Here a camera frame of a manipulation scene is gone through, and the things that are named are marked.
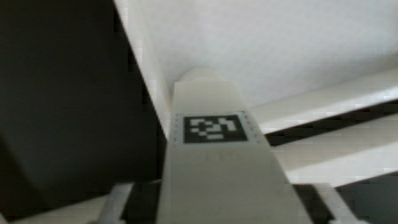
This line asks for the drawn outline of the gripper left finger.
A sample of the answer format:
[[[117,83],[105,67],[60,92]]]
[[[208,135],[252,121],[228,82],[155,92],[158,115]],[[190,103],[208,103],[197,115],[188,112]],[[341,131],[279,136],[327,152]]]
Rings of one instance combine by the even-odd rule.
[[[119,183],[110,191],[96,224],[155,224],[160,182]]]

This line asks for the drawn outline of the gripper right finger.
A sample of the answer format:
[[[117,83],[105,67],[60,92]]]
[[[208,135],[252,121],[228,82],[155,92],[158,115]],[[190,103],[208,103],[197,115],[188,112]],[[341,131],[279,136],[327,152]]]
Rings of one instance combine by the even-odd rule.
[[[311,224],[368,224],[352,212],[341,195],[327,183],[293,185]]]

